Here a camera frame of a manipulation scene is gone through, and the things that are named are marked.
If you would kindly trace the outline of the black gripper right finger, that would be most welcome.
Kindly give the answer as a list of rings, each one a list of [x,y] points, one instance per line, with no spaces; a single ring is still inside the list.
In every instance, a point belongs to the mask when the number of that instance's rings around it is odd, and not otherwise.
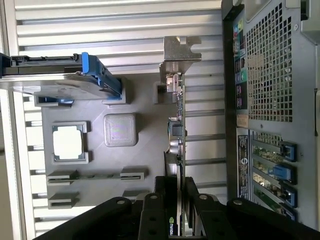
[[[185,212],[194,236],[206,240],[318,240],[320,233],[302,223],[244,198],[222,204],[199,193],[192,177],[185,178]]]

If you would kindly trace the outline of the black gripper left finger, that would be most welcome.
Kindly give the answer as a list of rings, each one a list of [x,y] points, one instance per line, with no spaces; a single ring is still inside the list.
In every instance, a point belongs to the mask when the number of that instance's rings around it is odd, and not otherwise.
[[[154,192],[132,202],[114,197],[38,236],[39,240],[165,240],[165,176]]]

